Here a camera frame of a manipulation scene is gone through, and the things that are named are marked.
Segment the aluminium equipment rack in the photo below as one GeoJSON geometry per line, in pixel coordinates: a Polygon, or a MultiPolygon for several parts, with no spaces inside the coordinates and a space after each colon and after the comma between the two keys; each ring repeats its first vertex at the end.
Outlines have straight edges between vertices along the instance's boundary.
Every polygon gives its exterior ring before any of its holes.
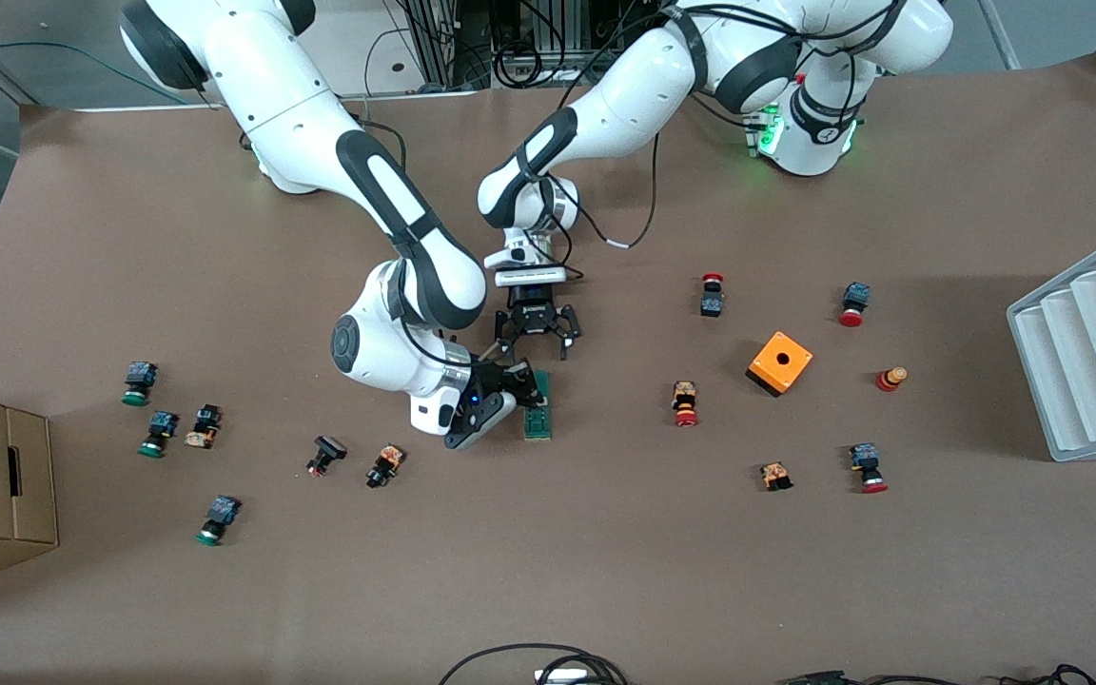
{"type": "Polygon", "coordinates": [[[662,0],[383,0],[425,81],[443,91],[594,84],[662,0]]]}

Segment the white panel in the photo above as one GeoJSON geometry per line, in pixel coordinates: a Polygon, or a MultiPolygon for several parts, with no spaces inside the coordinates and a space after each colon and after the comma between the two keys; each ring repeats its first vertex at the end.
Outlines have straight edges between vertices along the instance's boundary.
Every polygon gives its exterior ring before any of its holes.
{"type": "Polygon", "coordinates": [[[468,38],[460,0],[313,0],[301,36],[332,89],[347,98],[475,91],[491,52],[468,38]]]}

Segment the grey metal bar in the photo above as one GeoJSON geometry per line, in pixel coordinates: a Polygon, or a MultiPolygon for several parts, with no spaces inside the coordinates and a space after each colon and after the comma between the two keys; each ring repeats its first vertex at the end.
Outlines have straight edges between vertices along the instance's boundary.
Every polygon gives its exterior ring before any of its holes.
{"type": "Polygon", "coordinates": [[[975,3],[986,21],[987,35],[998,53],[1002,65],[1008,70],[1021,69],[1021,61],[1008,35],[1008,28],[1002,21],[995,0],[975,0],[975,3]]]}

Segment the orange button enclosure box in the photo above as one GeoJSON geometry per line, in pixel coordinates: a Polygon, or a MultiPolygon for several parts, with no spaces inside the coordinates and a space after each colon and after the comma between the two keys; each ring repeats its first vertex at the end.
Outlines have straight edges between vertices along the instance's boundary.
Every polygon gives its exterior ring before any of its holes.
{"type": "Polygon", "coordinates": [[[745,368],[745,377],[765,393],[779,398],[796,385],[813,353],[783,331],[774,331],[745,368]]]}

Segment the green push button switch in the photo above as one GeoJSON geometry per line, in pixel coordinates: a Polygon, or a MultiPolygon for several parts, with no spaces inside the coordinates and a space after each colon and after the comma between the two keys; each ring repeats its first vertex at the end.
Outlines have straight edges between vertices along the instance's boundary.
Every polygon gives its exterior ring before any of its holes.
{"type": "Polygon", "coordinates": [[[140,442],[138,452],[150,459],[161,459],[169,439],[173,438],[180,416],[167,411],[156,411],[149,416],[147,437],[140,442]]]}
{"type": "Polygon", "coordinates": [[[148,406],[149,393],[158,377],[158,367],[152,362],[135,361],[127,368],[126,390],[121,401],[126,406],[148,406]]]}
{"type": "Polygon", "coordinates": [[[233,496],[219,495],[214,499],[207,511],[207,520],[202,524],[195,540],[207,546],[221,545],[226,529],[239,515],[241,504],[243,503],[233,496]]]}

